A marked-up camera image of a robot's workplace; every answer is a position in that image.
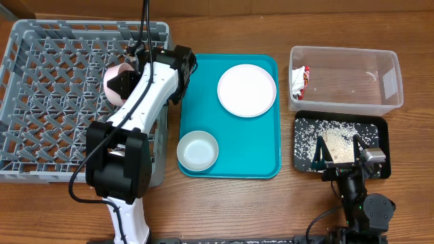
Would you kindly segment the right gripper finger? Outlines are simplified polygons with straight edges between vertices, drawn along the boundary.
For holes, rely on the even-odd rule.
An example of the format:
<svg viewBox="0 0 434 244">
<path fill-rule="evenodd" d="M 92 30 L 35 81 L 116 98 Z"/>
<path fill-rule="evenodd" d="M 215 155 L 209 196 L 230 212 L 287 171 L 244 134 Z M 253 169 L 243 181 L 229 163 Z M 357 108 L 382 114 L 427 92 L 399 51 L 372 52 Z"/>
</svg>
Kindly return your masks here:
<svg viewBox="0 0 434 244">
<path fill-rule="evenodd" d="M 363 156 L 361 152 L 368 148 L 369 146 L 361 139 L 358 134 L 353 136 L 353 153 L 355 161 L 366 162 L 366 156 Z"/>
<path fill-rule="evenodd" d="M 326 163 L 333 163 L 333 158 L 326 146 L 323 137 L 318 136 L 312 164 L 325 165 Z"/>
</svg>

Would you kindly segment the red snack wrapper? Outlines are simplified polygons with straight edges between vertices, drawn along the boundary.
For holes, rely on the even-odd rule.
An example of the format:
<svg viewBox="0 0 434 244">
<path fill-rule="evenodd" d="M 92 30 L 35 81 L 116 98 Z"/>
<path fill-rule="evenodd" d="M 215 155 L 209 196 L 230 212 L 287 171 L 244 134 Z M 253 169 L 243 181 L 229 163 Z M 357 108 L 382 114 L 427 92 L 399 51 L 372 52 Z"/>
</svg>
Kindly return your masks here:
<svg viewBox="0 0 434 244">
<path fill-rule="evenodd" d="M 302 66 L 300 68 L 292 70 L 292 96 L 296 100 L 302 100 L 304 98 L 304 91 L 309 83 L 310 67 Z"/>
</svg>

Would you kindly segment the large white plate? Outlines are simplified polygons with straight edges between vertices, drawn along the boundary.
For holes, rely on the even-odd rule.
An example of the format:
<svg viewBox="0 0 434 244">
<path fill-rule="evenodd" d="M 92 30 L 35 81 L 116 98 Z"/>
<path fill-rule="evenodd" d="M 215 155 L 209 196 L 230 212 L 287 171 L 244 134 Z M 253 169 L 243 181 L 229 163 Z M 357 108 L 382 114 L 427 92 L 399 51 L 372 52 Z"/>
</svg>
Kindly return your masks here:
<svg viewBox="0 0 434 244">
<path fill-rule="evenodd" d="M 265 69 L 253 64 L 239 64 L 221 76 L 217 94 L 221 105 L 231 114 L 252 118 L 272 107 L 277 97 L 277 86 Z"/>
</svg>

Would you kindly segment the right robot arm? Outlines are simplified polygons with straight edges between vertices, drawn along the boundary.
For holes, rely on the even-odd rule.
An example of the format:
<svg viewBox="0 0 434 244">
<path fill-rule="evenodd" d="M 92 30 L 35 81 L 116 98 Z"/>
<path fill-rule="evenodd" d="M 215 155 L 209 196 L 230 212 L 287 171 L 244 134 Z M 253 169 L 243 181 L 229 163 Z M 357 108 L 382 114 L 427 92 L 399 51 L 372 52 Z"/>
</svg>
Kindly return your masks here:
<svg viewBox="0 0 434 244">
<path fill-rule="evenodd" d="M 386 155 L 381 148 L 369 147 L 359 135 L 353 136 L 354 162 L 333 162 L 325 140 L 317 138 L 312 167 L 323 172 L 324 182 L 337 183 L 341 204 L 316 217 L 307 227 L 307 243 L 316 241 L 309 235 L 313 225 L 323 217 L 342 209 L 346 226 L 337 227 L 321 240 L 321 243 L 387 244 L 385 233 L 396 210 L 396 204 L 382 194 L 368 194 L 365 183 L 369 167 L 382 166 Z"/>
</svg>

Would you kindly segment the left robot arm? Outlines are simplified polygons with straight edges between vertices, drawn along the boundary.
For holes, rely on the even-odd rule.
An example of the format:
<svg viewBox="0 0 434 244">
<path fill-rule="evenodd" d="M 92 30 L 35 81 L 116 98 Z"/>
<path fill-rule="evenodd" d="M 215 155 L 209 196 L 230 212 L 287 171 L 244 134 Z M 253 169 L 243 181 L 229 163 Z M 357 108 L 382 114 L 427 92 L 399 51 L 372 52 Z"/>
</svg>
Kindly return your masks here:
<svg viewBox="0 0 434 244">
<path fill-rule="evenodd" d="M 191 48 L 154 47 L 135 55 L 136 63 L 109 68 L 104 92 L 119 110 L 86 131 L 85 181 L 94 187 L 110 213 L 114 243 L 148 243 L 142 198 L 163 180 L 164 167 L 152 158 L 154 125 L 168 102 L 179 103 L 197 63 Z"/>
</svg>

